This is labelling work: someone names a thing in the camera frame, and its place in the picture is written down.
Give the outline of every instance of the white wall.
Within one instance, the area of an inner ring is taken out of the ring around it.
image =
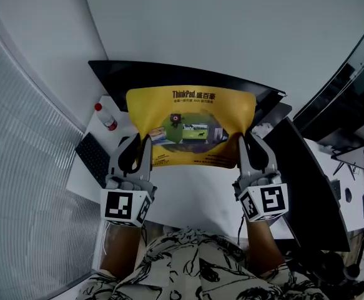
[[[231,74],[288,94],[292,115],[364,34],[364,0],[88,0],[109,59]]]
[[[0,21],[19,50],[15,58],[23,57],[37,79],[26,72],[80,128],[87,126],[105,93],[87,62],[107,58],[86,0],[0,0]]]
[[[87,64],[106,59],[100,38],[110,59],[180,64],[281,89],[294,115],[364,33],[364,0],[89,0],[89,6],[100,37],[86,0],[0,0],[0,21],[27,73],[36,73],[30,75],[37,85],[81,128],[105,93]]]

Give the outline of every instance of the desk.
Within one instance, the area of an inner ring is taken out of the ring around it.
[[[90,132],[111,153],[124,136],[137,133],[127,112],[121,112],[111,97],[102,96],[105,106],[118,122],[118,128],[109,132],[98,120],[96,114],[90,120],[86,133]],[[317,143],[306,140],[323,172],[330,180],[340,180],[342,188],[341,210],[348,231],[364,228],[362,195],[364,193],[364,172],[359,171],[353,180],[348,168],[343,166],[333,177],[338,161],[319,150]],[[155,201],[146,220],[173,227],[201,228],[213,233],[237,237],[242,207],[235,200],[232,183],[238,178],[239,169],[224,169],[209,166],[167,166],[155,167],[150,181],[158,187]],[[76,155],[66,188],[82,197],[100,203],[100,190],[96,180]],[[350,188],[352,201],[345,201],[345,188]],[[275,239],[293,239],[286,222],[279,218],[270,227]],[[241,237],[247,238],[243,226]]]

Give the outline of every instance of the person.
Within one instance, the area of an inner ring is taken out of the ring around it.
[[[77,300],[327,299],[289,270],[265,221],[247,223],[248,257],[226,237],[188,228],[152,241],[135,270],[140,229],[120,227]]]

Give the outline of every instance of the black monitor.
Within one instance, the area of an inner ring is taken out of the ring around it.
[[[178,85],[220,87],[255,95],[253,128],[285,96],[284,92],[263,84],[191,67],[138,61],[89,61],[89,65],[121,111],[127,111],[126,93],[130,89]]]
[[[347,229],[330,181],[289,118],[265,138],[287,183],[289,211],[284,218],[300,247],[349,251]]]

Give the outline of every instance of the frosted glass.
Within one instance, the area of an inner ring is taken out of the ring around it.
[[[0,299],[39,299],[92,267],[99,205],[66,190],[82,133],[0,45]]]

